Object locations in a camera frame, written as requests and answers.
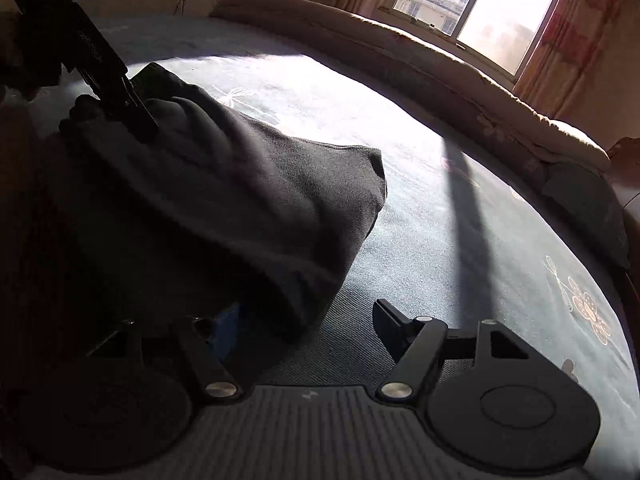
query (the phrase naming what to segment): bed sheet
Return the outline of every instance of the bed sheet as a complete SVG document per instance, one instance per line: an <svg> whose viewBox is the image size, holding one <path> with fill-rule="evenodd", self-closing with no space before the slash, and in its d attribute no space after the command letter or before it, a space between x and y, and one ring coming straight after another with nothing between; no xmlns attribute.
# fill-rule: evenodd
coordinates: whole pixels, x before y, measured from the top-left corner
<svg viewBox="0 0 640 480"><path fill-rule="evenodd" d="M387 298L410 317L471 329L493 318L596 399L587 469L640 473L640 399L620 299L606 270L513 174L446 124L420 121L294 43L212 18L98 21L130 67L157 61L283 133L382 150L388 199L324 321L268 383L375 385L392 367L370 322ZM88 88L76 76L31 104L42 136Z"/></svg>

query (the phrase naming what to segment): window sill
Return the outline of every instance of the window sill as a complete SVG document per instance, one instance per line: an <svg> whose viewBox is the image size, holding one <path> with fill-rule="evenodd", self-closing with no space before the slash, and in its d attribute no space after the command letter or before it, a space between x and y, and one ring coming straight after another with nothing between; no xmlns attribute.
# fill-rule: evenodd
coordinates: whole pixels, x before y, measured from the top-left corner
<svg viewBox="0 0 640 480"><path fill-rule="evenodd" d="M506 70L502 69L473 49L451 41L449 36L440 32L436 28L430 27L425 23L418 22L415 18L412 18L403 12L399 12L398 10L385 9L383 7L374 10L371 15L371 19L385 23L391 27L400 28L401 30L408 32L409 34L413 34L427 43L431 43L432 45L453 54L461 60L469 63L469 65L477 68L480 72L493 79L509 92L513 90L513 86L516 83L514 75L509 74Z"/></svg>

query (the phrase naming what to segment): window frame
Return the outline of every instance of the window frame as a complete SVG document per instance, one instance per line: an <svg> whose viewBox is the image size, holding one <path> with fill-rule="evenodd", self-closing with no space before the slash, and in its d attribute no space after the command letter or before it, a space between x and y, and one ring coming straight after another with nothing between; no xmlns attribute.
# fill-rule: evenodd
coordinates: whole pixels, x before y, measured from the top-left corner
<svg viewBox="0 0 640 480"><path fill-rule="evenodd" d="M425 41L434 43L436 44L436 46L444 48L444 50L447 50L448 52L455 54L458 57L461 57L462 59L466 60L466 62L469 62L472 65L475 65L476 68L480 69L482 72L486 73L487 70L485 70L485 68L489 68L491 72L499 76L499 77L494 77L494 79L496 79L498 83L500 83L503 86L506 86L509 89L513 88L513 85L518 81L518 79L522 75L524 68L526 67L527 63L529 62L529 59L533 54L533 51L538 46L540 37L542 36L542 33L544 32L545 27L549 22L549 19L551 19L551 15L553 14L554 9L556 8L556 4L558 3L558 0L551 0L551 3L549 4L549 8L547 9L545 16L542 22L540 23L540 26L538 27L538 30L536 31L536 34L533 37L533 40L531 41L529 48L527 49L524 57L522 58L522 61L518 65L518 69L516 70L515 74L512 74L507 69L501 67L496 62L492 61L489 57L485 56L484 54L480 54L480 52L478 52L477 50L474 50L473 48L471 48L470 46L461 42L458 39L458 36L462 31L462 28L465 26L466 20L468 20L469 14L473 10L477 0L469 0L466 3L465 9L460 15L460 18L456 23L456 27L454 28L451 35L445 34L444 32L429 25L428 23L422 22L421 20L418 20L408 15L405 12L401 12L400 10L395 10L394 5L396 4L396 1L397 0L381 0L377 11L374 12L374 15L372 16L372 18L392 26L398 26L398 20L405 22L406 26L400 25L399 28L404 28L404 30L406 30L407 32L412 33ZM460 53L460 50L464 51L467 55L466 56L462 55Z"/></svg>

